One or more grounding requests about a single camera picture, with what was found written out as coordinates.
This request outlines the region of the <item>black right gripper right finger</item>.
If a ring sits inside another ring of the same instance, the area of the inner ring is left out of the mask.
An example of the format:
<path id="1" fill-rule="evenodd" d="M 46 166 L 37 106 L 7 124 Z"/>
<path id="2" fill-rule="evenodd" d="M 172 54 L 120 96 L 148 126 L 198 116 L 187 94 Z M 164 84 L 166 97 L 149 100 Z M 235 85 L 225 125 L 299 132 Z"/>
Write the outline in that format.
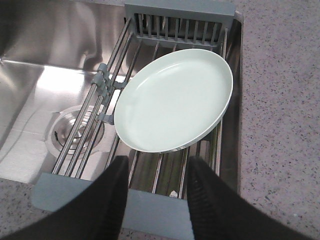
<path id="1" fill-rule="evenodd" d="M 259 211 L 199 156 L 188 159 L 187 204 L 196 240 L 307 240 Z"/>

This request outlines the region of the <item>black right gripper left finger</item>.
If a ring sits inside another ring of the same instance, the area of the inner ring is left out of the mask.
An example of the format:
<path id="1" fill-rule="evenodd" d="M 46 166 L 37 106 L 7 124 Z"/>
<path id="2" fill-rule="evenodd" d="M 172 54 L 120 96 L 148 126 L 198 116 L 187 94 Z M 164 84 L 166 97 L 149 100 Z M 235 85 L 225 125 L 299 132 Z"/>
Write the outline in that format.
<path id="1" fill-rule="evenodd" d="M 117 156 L 81 194 L 6 240 L 116 240 L 128 198 L 129 158 Z"/>

